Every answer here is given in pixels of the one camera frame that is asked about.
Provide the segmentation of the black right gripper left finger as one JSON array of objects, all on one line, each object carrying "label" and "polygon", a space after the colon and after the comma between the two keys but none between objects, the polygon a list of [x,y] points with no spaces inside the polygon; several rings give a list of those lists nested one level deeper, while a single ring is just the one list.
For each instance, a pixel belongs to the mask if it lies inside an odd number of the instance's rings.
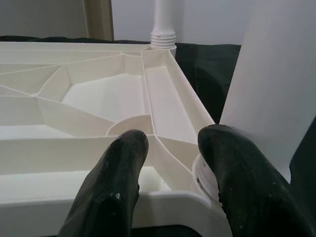
[{"label": "black right gripper left finger", "polygon": [[58,236],[129,237],[148,150],[141,130],[118,136],[84,179]]}]

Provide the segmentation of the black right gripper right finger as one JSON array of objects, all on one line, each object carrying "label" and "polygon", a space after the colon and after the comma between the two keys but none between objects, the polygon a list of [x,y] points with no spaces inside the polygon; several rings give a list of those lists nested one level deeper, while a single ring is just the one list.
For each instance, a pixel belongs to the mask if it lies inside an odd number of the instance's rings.
[{"label": "black right gripper right finger", "polygon": [[290,184],[248,138],[226,125],[198,133],[235,237],[313,237],[316,222]]}]

